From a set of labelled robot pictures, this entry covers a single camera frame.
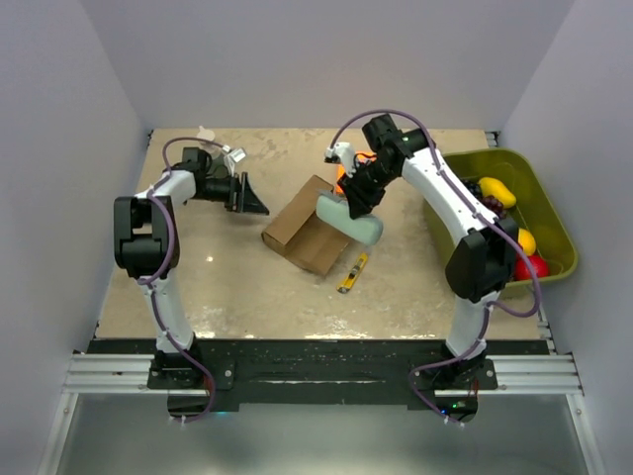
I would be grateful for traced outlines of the pale green oblong case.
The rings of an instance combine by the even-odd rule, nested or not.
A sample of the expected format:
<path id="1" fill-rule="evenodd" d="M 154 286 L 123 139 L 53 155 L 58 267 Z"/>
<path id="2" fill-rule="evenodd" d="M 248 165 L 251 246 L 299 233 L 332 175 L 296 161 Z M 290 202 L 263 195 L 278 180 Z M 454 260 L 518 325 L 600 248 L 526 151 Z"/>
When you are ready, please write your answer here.
<path id="1" fill-rule="evenodd" d="M 347 202 L 330 194 L 318 196 L 316 215 L 321 221 L 366 246 L 375 245 L 384 229 L 383 221 L 374 215 L 352 219 Z"/>

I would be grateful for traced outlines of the brown cardboard express box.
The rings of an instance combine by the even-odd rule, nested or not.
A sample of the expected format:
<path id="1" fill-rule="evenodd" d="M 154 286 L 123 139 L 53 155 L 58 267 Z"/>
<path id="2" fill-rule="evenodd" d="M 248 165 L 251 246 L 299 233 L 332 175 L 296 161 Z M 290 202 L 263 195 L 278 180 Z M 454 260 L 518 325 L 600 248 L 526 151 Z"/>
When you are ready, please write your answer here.
<path id="1" fill-rule="evenodd" d="M 351 238 L 322 221 L 316 212 L 321 191 L 333 186 L 313 175 L 262 231 L 263 242 L 299 268 L 326 276 Z"/>

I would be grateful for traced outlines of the yellow utility knife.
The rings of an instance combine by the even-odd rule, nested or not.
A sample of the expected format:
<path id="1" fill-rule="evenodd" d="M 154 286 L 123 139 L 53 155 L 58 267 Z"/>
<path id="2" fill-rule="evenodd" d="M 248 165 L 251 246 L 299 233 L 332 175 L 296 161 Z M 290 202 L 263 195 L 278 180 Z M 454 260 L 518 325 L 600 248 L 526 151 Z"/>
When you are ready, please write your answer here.
<path id="1" fill-rule="evenodd" d="M 370 254 L 368 252 L 360 253 L 347 275 L 337 285 L 336 291 L 338 293 L 347 294 L 354 287 L 369 260 L 369 256 Z"/>

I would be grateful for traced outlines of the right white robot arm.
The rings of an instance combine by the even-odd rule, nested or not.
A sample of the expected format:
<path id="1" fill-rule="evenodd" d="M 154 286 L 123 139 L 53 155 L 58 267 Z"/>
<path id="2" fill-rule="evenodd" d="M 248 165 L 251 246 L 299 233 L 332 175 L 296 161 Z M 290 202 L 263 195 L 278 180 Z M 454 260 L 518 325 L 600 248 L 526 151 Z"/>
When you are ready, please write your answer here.
<path id="1" fill-rule="evenodd" d="M 514 270 L 518 227 L 488 210 L 459 180 L 442 157 L 428 129 L 417 118 L 405 132 L 394 121 L 398 111 L 366 112 L 362 128 L 372 158 L 363 161 L 349 143 L 334 137 L 325 149 L 327 163 L 343 167 L 337 185 L 342 194 L 321 194 L 316 213 L 348 237 L 369 247 L 383 232 L 373 210 L 387 187 L 403 179 L 443 222 L 453 252 L 445 276 L 455 296 L 452 327 L 444 342 L 446 357 L 418 367 L 419 372 L 440 370 L 443 382 L 464 388 L 476 376 L 473 359 L 484 354 L 490 315 Z"/>

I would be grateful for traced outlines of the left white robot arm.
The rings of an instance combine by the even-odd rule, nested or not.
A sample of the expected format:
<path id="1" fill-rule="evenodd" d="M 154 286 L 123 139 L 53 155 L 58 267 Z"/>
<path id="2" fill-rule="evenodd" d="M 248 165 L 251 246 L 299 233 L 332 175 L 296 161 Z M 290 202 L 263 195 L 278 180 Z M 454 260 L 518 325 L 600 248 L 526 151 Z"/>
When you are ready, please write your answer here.
<path id="1" fill-rule="evenodd" d="M 231 213 L 267 216 L 246 172 L 235 166 L 241 148 L 202 140 L 183 149 L 180 162 L 167 162 L 158 180 L 144 191 L 114 202 L 114 257 L 139 288 L 156 327 L 157 367 L 170 364 L 171 378 L 183 388 L 198 386 L 205 364 L 184 312 L 177 284 L 180 241 L 175 211 L 194 201 L 220 203 Z"/>

